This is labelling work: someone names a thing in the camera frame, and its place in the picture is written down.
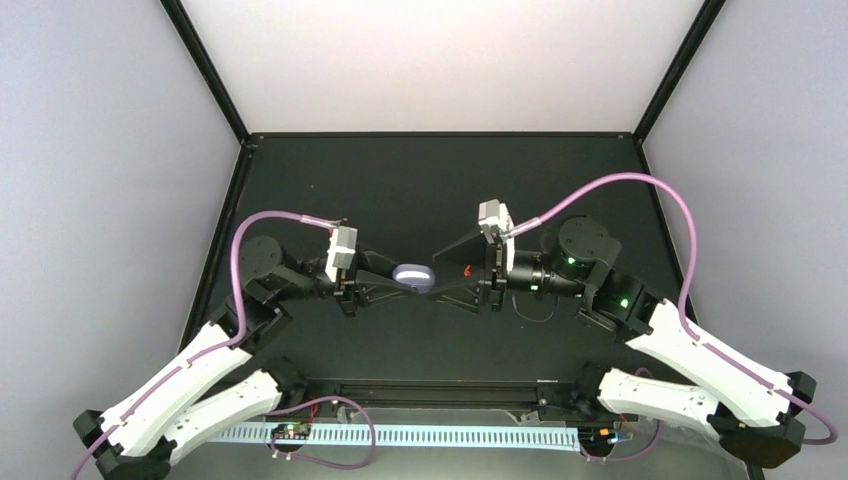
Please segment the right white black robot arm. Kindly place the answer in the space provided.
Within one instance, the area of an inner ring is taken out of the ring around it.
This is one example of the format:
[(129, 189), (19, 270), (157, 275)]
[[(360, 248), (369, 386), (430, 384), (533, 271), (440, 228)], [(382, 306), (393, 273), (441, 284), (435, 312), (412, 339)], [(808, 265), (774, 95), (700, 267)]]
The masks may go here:
[(577, 317), (684, 377), (677, 384), (586, 364), (562, 408), (589, 421), (638, 415), (688, 428), (737, 459), (776, 468), (798, 454), (798, 419), (815, 392), (804, 372), (781, 373), (745, 358), (688, 320), (614, 264), (621, 245), (596, 221), (569, 216), (547, 228), (537, 251), (518, 250), (500, 224), (483, 222), (434, 255), (464, 268), (462, 280), (434, 289), (433, 301), (476, 313), (500, 310), (509, 293), (568, 298)]

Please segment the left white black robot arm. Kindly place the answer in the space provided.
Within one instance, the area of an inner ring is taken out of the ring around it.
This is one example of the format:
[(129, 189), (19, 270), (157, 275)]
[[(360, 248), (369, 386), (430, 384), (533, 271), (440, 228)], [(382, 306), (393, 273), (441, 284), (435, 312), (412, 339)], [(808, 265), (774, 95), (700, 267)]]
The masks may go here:
[(267, 235), (234, 252), (234, 291), (194, 338), (126, 399), (74, 420), (103, 478), (162, 479), (240, 422), (315, 408), (298, 368), (270, 352), (292, 320), (286, 302), (329, 299), (352, 317), (420, 291), (412, 266), (360, 248), (347, 227), (334, 231), (327, 255), (316, 259), (298, 260)]

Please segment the lavender earbud charging case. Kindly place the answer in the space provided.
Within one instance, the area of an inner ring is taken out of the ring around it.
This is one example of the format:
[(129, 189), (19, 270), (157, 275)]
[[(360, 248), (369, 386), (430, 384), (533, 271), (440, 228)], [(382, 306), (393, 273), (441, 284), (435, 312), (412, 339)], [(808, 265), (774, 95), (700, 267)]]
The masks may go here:
[(434, 270), (420, 264), (399, 264), (393, 269), (392, 278), (398, 283), (414, 288), (421, 294), (431, 291), (436, 283)]

